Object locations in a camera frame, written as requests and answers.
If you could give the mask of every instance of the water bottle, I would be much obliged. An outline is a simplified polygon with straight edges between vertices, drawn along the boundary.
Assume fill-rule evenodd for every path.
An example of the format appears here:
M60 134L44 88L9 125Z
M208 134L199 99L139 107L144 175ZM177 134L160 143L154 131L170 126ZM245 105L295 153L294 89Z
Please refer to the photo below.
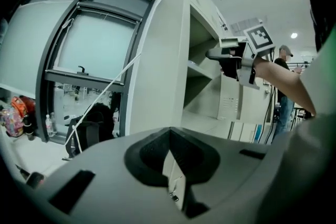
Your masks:
M57 134L57 129L56 129L56 119L55 119L55 113L54 112L52 112L51 114L50 114L50 119L51 119L51 122L52 122L52 129L53 129L53 131L54 131L54 135L55 134Z
M48 136L49 137L53 137L54 136L54 128L52 127L52 121L50 119L50 116L47 115L47 118L46 118L46 128L47 128L47 133L48 133Z

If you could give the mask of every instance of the human arm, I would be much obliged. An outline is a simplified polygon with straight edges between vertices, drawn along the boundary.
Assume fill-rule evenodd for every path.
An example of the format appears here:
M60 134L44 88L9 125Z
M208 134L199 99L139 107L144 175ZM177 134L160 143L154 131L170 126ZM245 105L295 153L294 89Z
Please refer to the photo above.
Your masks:
M290 100L316 115L314 105L299 74L259 57L255 60L254 65L257 77L267 80Z

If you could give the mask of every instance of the black rubber cover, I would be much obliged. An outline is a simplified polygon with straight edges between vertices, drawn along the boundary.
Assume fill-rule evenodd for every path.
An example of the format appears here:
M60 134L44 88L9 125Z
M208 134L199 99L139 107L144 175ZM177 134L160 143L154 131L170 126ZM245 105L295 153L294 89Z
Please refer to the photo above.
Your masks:
M164 128L131 145L124 156L125 166L141 183L167 187L162 170L169 151L189 185L207 182L219 166L213 147L175 128Z

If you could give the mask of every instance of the cabinet shelf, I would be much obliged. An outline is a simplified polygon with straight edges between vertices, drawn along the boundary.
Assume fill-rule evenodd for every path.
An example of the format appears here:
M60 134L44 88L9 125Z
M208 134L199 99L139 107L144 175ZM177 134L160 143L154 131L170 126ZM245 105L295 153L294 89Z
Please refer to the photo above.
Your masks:
M206 77L208 79L213 79L213 76L211 76L209 72L191 62L188 62L187 78L194 77Z

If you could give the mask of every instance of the black cable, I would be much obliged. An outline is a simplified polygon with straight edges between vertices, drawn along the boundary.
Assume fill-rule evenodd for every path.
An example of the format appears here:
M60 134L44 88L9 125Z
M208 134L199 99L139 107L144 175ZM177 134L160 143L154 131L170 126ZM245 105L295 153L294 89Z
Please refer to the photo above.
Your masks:
M270 136L271 136L271 134L272 134L273 127L274 127L274 113L273 113L272 127L271 127L270 132L269 132L268 135L267 135L267 138L266 138L266 143L265 143L266 145L267 145L268 140L269 140L269 138L270 138Z
M261 134L260 134L260 136L259 136L259 139L258 139L258 143L260 143L260 139L261 139L261 137L263 136L263 133L264 133L264 130L265 130L265 122L266 122L266 118L267 118L267 113L268 113L268 110L269 110L269 108L270 108L270 105L272 104L272 99L273 99L273 95L274 95L274 93L275 93L275 88L273 87L273 93L272 93L272 96L271 96L271 98L270 98L270 100L269 100L269 104L268 104L268 108L267 108L267 110L266 110L266 115L265 115L265 118L264 118L264 123L263 123L263 127L262 127L262 132L261 132Z
M297 113L298 113L298 110L295 109L295 113L294 113L294 117L293 117L293 121L292 121L292 126L291 126L290 130L293 129L294 121L295 121L295 124L296 124Z
M271 52L271 62L274 62L274 50Z

